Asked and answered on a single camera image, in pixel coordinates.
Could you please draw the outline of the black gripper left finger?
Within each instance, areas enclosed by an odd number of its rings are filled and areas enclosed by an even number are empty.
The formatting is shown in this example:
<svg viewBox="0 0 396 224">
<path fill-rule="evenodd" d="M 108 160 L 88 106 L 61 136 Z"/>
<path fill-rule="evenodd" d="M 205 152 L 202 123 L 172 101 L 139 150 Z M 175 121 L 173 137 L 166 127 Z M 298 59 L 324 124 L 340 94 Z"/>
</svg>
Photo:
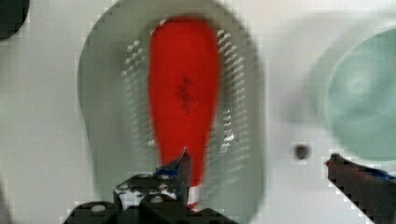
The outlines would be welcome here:
<svg viewBox="0 0 396 224">
<path fill-rule="evenodd" d="M 138 206 L 149 195 L 164 194 L 188 203 L 191 187 L 192 160 L 188 149 L 152 174 L 137 174 L 118 184 L 113 190 L 114 203 L 120 209 Z"/>
</svg>

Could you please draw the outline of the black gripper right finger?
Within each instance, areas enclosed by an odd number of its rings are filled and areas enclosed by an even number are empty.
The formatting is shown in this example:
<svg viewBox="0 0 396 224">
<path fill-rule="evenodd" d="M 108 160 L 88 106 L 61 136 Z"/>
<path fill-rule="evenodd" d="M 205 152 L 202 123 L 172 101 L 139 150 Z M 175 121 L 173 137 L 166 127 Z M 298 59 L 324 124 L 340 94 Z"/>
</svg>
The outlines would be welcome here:
<svg viewBox="0 0 396 224">
<path fill-rule="evenodd" d="M 374 224 L 395 224 L 396 183 L 389 173 L 333 153 L 325 162 L 328 179 Z"/>
</svg>

